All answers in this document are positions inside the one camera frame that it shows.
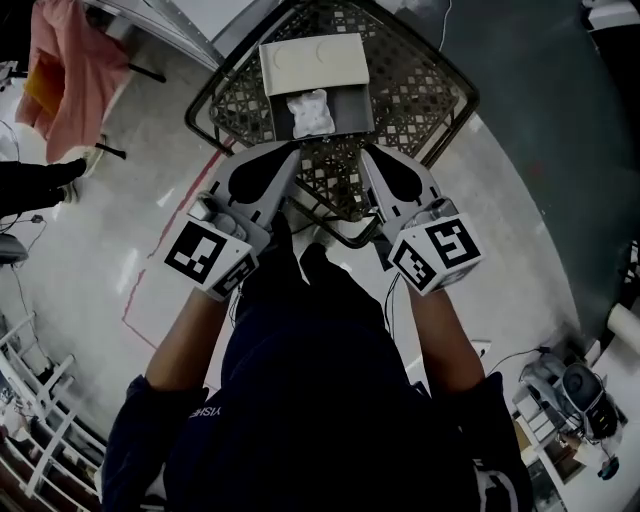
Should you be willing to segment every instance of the white floor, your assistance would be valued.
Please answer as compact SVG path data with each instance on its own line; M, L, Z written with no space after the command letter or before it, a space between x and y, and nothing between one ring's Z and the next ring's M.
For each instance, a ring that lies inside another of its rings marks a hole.
M110 143L126 150L128 159L105 155L96 172L81 181L78 204L43 212L48 227L18 271L27 307L38 315L44 350L57 360L75 355L73 372L85 399L81 416L103 434L129 381L144 372L188 293L148 256L174 213L184 210L194 190L206 186L223 158L183 122L209 72L157 42L147 44L136 63L164 72L168 83L134 76L106 122ZM12 121L18 96L19 91L0 94L0 118ZM22 160L43 163L39 137L29 128L12 126ZM3 129L0 151L11 151ZM488 253L479 268L450 288L469 336L493 342L483 358L485 367L537 346L565 324L577 326L568 283L543 220L480 119L461 131L433 173L443 192L471 215ZM40 226L19 224L11 233L28 245ZM304 243L304 238L297 241L297 249ZM394 273L382 273L371 246L350 251L336 245L329 256L351 268L355 279L384 301ZM9 268L0 269L0 290L0 310L17 321L24 310ZM404 285L396 291L395 323L396 342L409 365L419 349ZM225 340L207 378L213 388L219 385ZM509 396L524 360L501 366ZM420 372L412 371L411 377L419 378Z

